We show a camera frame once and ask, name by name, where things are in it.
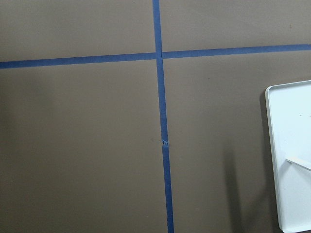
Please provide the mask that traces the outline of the white rectangular tray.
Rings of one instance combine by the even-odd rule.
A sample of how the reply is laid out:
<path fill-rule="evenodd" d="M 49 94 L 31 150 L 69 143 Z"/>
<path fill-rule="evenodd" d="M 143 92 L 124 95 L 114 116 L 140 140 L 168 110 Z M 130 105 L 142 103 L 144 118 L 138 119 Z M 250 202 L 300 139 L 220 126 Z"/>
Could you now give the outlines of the white rectangular tray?
<path fill-rule="evenodd" d="M 286 158 L 311 162 L 311 83 L 270 86 L 265 99 L 279 227 L 284 233 L 309 231 L 311 172 Z"/>

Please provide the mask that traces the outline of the wooden rack with two rods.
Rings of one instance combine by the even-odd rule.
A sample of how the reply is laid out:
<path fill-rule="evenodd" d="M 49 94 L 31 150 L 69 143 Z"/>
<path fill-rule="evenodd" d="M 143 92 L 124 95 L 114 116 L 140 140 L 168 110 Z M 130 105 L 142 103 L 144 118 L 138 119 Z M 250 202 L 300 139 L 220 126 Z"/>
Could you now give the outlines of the wooden rack with two rods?
<path fill-rule="evenodd" d="M 303 160 L 298 157 L 289 157 L 289 158 L 286 158 L 286 161 L 288 161 L 289 163 L 295 164 L 299 167 L 302 167 L 308 171 L 311 171 L 311 163 L 308 162 L 307 160 Z"/>

